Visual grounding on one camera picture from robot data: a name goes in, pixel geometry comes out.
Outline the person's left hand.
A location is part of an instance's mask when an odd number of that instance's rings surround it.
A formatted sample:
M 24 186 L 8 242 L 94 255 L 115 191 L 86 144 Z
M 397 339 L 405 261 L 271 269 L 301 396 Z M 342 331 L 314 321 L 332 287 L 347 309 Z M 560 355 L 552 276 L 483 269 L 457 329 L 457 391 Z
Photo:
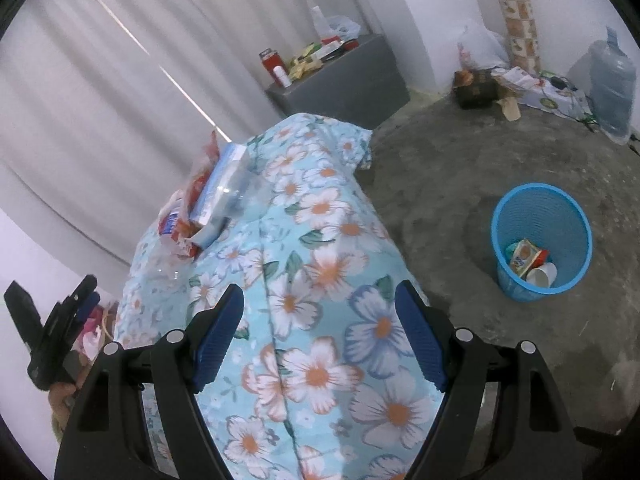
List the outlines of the person's left hand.
M 48 401 L 53 419 L 61 430 L 65 429 L 70 419 L 70 407 L 67 402 L 73 400 L 76 391 L 77 387 L 68 382 L 56 382 L 49 390 Z

